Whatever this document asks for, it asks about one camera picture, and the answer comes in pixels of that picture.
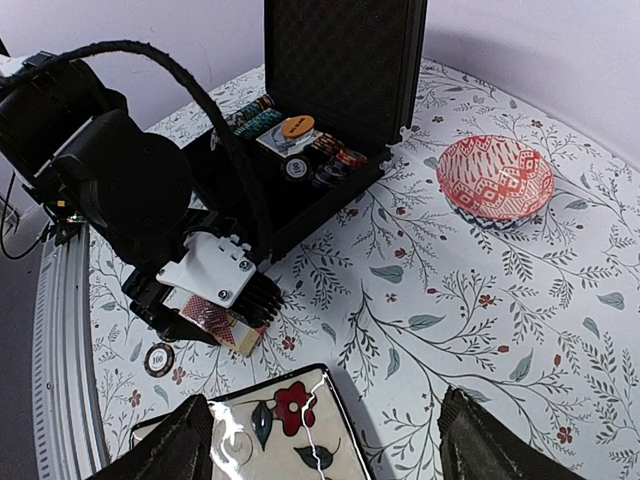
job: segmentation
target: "ceramic bowl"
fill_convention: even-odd
[[[528,145],[496,135],[454,143],[440,157],[437,173],[454,211],[493,230],[524,225],[553,194],[549,162]]]

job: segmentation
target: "floral tablecloth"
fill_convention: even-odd
[[[256,69],[213,92],[224,112],[263,92]],[[182,146],[209,128],[191,104],[152,130]],[[435,167],[460,138],[501,134],[554,168],[553,200],[528,226],[466,224]],[[97,389],[111,458],[132,425],[208,397],[328,364],[379,478],[440,478],[436,420],[464,388],[533,447],[593,479],[640,476],[640,175],[621,159],[482,80],[424,60],[398,167],[269,275],[286,305],[249,359],[160,340],[127,309],[131,268],[97,234],[90,301]]]

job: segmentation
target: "black case lid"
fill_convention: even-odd
[[[375,145],[409,126],[426,0],[265,0],[267,92]]]

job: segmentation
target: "black cable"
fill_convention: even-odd
[[[38,236],[38,239],[31,245],[27,250],[22,252],[20,255],[11,255],[7,252],[7,247],[4,245],[4,222],[7,218],[7,207],[9,205],[9,199],[11,198],[11,191],[13,190],[13,182],[16,180],[16,174],[11,174],[11,180],[9,181],[9,188],[7,189],[7,196],[5,197],[4,207],[2,208],[2,218],[0,218],[0,249],[2,249],[2,253],[9,260],[21,260],[27,255],[29,255],[33,250],[38,246],[38,244],[43,240],[43,238],[47,234],[47,230],[49,227],[45,227],[43,232]]]
[[[86,47],[77,48],[70,52],[61,53],[60,55],[43,62],[37,67],[19,72],[11,77],[0,77],[0,87],[16,88],[61,63],[67,63],[72,60],[79,60],[111,52],[133,53],[136,55],[143,55],[153,60],[167,70],[173,78],[189,92],[195,102],[209,117],[209,120],[211,120],[211,123],[220,135],[238,176],[240,177],[243,189],[249,200],[249,205],[251,206],[254,220],[258,227],[259,244],[254,250],[256,260],[260,261],[265,258],[271,250],[273,230],[262,186],[256,179],[253,168],[249,163],[249,159],[245,155],[235,134],[222,117],[222,113],[220,112],[218,105],[200,86],[193,75],[191,75],[184,67],[166,53],[158,50],[150,44],[131,40],[98,42],[87,45]]]

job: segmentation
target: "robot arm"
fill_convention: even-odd
[[[189,209],[186,155],[142,132],[124,96],[85,62],[44,68],[54,58],[0,57],[0,77],[42,71],[11,88],[0,82],[0,153],[58,227],[56,244],[73,235],[79,213],[136,268],[123,286],[131,308],[167,337],[214,343],[162,305],[174,287],[233,310],[252,327],[266,325],[281,306],[280,291],[258,272],[260,258],[222,212]]]

